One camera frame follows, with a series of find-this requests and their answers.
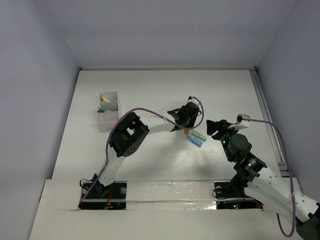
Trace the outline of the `green translucent eraser case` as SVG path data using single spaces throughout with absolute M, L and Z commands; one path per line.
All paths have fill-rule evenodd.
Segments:
M 196 130 L 192 130 L 191 135 L 201 142 L 206 142 L 207 138 Z

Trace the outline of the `blue translucent eraser case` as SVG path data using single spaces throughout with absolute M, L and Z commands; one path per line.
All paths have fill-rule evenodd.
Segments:
M 193 145 L 195 145 L 198 148 L 201 148 L 203 145 L 203 142 L 201 140 L 199 140 L 191 135 L 188 135 L 186 138 L 188 139 L 189 142 L 191 142 Z

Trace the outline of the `white pen yellow tip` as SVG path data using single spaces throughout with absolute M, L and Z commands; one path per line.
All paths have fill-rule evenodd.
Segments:
M 110 102 L 111 100 L 109 100 L 108 98 L 105 97 L 105 100 L 102 100 L 102 99 L 101 99 L 101 101 L 102 101 L 102 102 Z

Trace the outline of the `green dark pen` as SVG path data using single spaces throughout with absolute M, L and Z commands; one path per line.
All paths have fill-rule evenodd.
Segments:
M 108 112 L 108 110 L 103 109 L 103 108 L 98 108 L 97 112 L 98 113 L 106 113 L 106 112 Z

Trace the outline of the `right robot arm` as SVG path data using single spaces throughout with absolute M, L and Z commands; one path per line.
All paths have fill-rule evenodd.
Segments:
M 220 141 L 226 158 L 234 163 L 235 176 L 230 181 L 214 185 L 218 200 L 253 198 L 267 210 L 292 224 L 293 230 L 304 240 L 320 238 L 320 203 L 296 191 L 293 181 L 284 181 L 267 164 L 252 154 L 252 145 L 239 130 L 249 127 L 249 120 L 238 116 L 236 123 L 225 119 L 207 120 L 207 135 Z

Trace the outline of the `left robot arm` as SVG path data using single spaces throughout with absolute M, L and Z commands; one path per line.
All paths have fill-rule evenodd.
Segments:
M 141 107 L 129 110 L 109 133 L 105 163 L 93 177 L 90 189 L 101 198 L 108 196 L 123 161 L 138 150 L 147 135 L 195 129 L 201 124 L 196 124 L 198 116 L 203 121 L 204 107 L 194 96 L 180 108 L 169 110 L 165 114 Z

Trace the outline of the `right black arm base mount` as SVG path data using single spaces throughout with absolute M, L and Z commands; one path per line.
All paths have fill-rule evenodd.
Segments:
M 214 183 L 212 196 L 216 199 L 217 210 L 263 209 L 263 204 L 247 195 L 242 188 L 237 188 L 229 181 Z

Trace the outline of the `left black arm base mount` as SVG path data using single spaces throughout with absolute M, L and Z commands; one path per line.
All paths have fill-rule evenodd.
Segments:
M 78 204 L 81 210 L 125 210 L 127 182 L 115 181 L 104 187 L 97 182 L 85 199 Z

